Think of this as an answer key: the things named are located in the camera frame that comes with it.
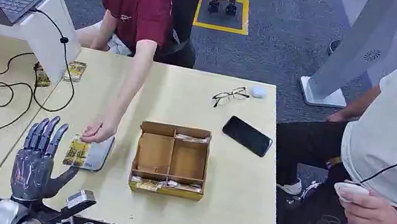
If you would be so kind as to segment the person's hand over card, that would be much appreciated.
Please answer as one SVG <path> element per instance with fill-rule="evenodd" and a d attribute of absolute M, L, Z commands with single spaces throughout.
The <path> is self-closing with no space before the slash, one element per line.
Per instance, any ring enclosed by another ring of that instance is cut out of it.
<path fill-rule="evenodd" d="M 113 137 L 118 130 L 119 120 L 114 117 L 100 116 L 87 125 L 80 139 L 85 143 L 101 143 Z"/>

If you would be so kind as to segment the person's hand with white device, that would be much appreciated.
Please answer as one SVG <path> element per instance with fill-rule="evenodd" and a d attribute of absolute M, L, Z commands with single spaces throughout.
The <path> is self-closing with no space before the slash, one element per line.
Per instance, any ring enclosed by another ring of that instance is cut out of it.
<path fill-rule="evenodd" d="M 397 210 L 383 198 L 353 183 L 337 183 L 348 224 L 397 224 Z"/>

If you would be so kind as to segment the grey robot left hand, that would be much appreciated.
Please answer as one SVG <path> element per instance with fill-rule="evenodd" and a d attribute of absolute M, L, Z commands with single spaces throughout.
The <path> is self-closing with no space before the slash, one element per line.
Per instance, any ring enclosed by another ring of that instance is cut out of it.
<path fill-rule="evenodd" d="M 13 200 L 31 203 L 50 199 L 78 173 L 78 168 L 70 167 L 58 177 L 51 177 L 58 144 L 69 127 L 64 123 L 57 128 L 60 119 L 59 116 L 45 118 L 30 127 L 13 164 L 10 178 Z"/>

